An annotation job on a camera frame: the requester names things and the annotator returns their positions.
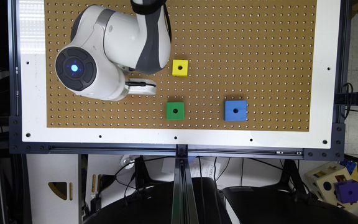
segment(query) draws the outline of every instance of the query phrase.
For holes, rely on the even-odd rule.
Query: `white panel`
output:
[[[32,222],[36,224],[81,223],[80,156],[27,155]],[[67,200],[52,192],[49,182],[67,183]],[[73,200],[69,187],[73,183]]]

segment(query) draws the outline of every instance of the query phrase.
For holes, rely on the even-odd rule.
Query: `white frame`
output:
[[[310,129],[308,132],[48,128],[44,1],[20,0],[22,140],[31,142],[330,148],[341,0],[317,0],[316,7]]]

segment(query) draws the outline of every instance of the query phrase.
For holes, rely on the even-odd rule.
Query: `brown pegboard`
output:
[[[48,127],[308,131],[316,0],[168,0],[170,61],[158,73],[127,76],[156,81],[157,94],[75,96],[55,74],[58,50],[88,4],[133,14],[129,0],[116,2],[45,2]],[[173,59],[189,60],[188,77],[171,75]],[[247,100],[248,121],[224,121],[225,100]],[[185,103],[185,120],[167,121],[171,101]]]

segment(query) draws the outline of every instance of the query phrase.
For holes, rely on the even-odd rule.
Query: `blue block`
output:
[[[246,121],[247,120],[247,101],[229,100],[224,102],[225,121]]]
[[[349,174],[352,175],[354,169],[356,168],[356,163],[348,160],[344,160],[339,163],[340,165],[346,167],[347,171],[349,171]]]

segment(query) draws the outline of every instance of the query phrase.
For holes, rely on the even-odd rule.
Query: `yellow block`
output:
[[[187,77],[189,61],[187,60],[173,60],[172,64],[172,75]]]
[[[358,169],[357,168],[358,168],[358,165],[354,168],[354,171],[353,171],[351,177],[353,180],[356,180],[358,182]]]

